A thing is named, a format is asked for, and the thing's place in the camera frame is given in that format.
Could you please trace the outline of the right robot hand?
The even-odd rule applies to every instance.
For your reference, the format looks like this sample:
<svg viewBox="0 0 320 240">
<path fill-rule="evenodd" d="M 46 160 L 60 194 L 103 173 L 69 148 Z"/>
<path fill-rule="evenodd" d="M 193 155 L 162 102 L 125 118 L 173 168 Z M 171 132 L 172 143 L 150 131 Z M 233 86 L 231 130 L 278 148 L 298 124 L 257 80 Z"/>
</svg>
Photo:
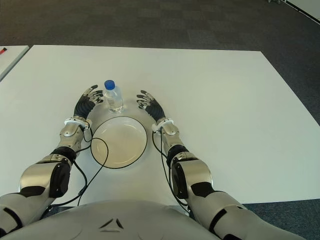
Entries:
<svg viewBox="0 0 320 240">
<path fill-rule="evenodd" d="M 145 110 L 156 122 L 166 117 L 165 112 L 158 101 L 147 91 L 141 90 L 137 94 L 137 104 L 140 109 Z"/>
</svg>

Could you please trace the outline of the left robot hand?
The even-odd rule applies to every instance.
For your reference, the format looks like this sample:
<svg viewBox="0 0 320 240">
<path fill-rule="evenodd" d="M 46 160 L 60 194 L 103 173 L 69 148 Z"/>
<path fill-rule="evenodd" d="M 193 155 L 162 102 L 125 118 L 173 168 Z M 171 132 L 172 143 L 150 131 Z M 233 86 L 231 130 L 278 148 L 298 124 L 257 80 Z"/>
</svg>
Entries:
<svg viewBox="0 0 320 240">
<path fill-rule="evenodd" d="M 74 107 L 74 117 L 80 117 L 86 120 L 94 107 L 104 102 L 103 91 L 97 90 L 97 88 L 98 85 L 96 84 L 83 92 Z"/>
</svg>

